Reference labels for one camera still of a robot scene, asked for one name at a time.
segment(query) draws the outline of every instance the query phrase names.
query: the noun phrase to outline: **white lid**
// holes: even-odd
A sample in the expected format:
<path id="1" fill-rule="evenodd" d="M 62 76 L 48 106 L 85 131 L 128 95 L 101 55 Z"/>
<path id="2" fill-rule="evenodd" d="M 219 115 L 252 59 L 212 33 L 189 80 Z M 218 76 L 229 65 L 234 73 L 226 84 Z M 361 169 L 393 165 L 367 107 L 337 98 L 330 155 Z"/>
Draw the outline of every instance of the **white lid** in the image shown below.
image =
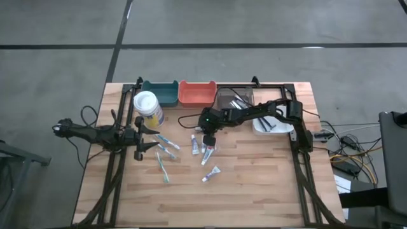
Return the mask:
<path id="1" fill-rule="evenodd" d="M 158 106 L 158 99 L 153 92 L 140 92 L 133 98 L 135 109 L 143 115 L 151 115 Z"/>

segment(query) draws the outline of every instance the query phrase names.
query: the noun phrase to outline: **concrete floor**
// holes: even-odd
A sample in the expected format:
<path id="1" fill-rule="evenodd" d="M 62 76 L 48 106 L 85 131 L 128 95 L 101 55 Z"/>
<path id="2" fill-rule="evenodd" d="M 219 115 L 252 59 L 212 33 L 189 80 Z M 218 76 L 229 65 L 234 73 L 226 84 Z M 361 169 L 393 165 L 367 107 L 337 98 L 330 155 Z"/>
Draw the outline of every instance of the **concrete floor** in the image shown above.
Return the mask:
<path id="1" fill-rule="evenodd" d="M 114 44 L 125 3 L 0 1 L 0 45 Z M 396 0 L 135 0 L 123 43 L 407 42 L 405 20 Z M 14 228 L 69 225 L 83 171 L 73 146 L 50 127 L 67 117 L 80 122 L 84 105 L 98 108 L 112 52 L 0 50 L 0 139 L 53 157 L 30 170 Z M 113 82 L 311 81 L 322 119 L 370 123 L 380 111 L 407 110 L 406 58 L 405 48 L 122 50 Z M 89 144 L 74 142 L 85 161 Z M 372 157 L 385 186 L 381 151 Z"/>

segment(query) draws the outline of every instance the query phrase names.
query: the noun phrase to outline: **orange plastic tray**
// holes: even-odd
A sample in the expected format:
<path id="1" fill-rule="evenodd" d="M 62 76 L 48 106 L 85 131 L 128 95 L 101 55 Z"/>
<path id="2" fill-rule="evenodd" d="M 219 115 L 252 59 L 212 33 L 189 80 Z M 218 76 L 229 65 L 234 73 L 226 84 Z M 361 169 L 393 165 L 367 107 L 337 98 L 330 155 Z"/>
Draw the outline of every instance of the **orange plastic tray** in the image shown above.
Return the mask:
<path id="1" fill-rule="evenodd" d="M 199 108 L 210 106 L 216 95 L 216 82 L 187 83 L 182 80 L 179 83 L 179 102 L 187 108 Z"/>

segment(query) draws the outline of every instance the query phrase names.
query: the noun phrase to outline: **wooden table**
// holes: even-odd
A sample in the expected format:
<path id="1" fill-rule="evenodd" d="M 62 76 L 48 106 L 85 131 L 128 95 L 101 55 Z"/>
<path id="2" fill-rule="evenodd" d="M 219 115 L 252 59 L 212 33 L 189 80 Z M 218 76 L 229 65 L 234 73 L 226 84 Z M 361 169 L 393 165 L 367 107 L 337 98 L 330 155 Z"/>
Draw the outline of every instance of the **wooden table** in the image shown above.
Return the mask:
<path id="1" fill-rule="evenodd" d="M 304 109 L 317 113 L 311 84 L 294 84 Z M 118 110 L 121 88 L 121 83 L 106 85 L 97 125 L 113 123 L 110 109 Z M 279 97 L 277 90 L 254 89 L 255 103 Z M 141 162 L 133 159 L 134 148 L 128 149 L 116 226 L 303 226 L 288 136 L 256 136 L 252 133 L 251 121 L 226 128 L 216 134 L 220 151 L 201 166 L 202 154 L 191 154 L 194 130 L 182 128 L 177 122 L 181 115 L 199 112 L 201 109 L 181 106 L 164 109 L 165 123 L 158 130 L 181 147 L 180 151 L 170 148 L 177 155 L 176 160 L 163 154 L 169 184 L 163 182 L 155 148 L 145 153 Z M 304 113 L 304 120 L 307 129 L 321 129 L 317 116 Z M 196 125 L 197 117 L 183 119 L 183 124 Z M 201 135 L 196 136 L 200 143 Z M 315 145 L 325 147 L 322 143 Z M 93 145 L 89 156 L 101 149 Z M 310 155 L 317 193 L 330 211 L 344 221 L 328 154 L 314 149 Z M 87 164 L 74 223 L 81 221 L 101 196 L 108 158 L 106 152 Z M 221 173 L 203 183 L 201 179 L 215 165 Z M 309 197 L 307 199 L 312 215 L 311 201 Z"/>

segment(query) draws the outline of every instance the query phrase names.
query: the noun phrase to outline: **teal plastic tray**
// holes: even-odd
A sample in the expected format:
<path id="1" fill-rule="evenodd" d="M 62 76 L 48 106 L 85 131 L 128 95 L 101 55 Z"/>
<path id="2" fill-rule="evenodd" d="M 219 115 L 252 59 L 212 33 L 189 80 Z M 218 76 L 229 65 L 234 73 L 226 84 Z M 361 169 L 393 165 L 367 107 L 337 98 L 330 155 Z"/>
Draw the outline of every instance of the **teal plastic tray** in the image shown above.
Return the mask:
<path id="1" fill-rule="evenodd" d="M 151 83 L 145 81 L 141 91 L 150 91 L 155 94 L 161 107 L 174 107 L 178 104 L 178 81 L 172 83 Z"/>

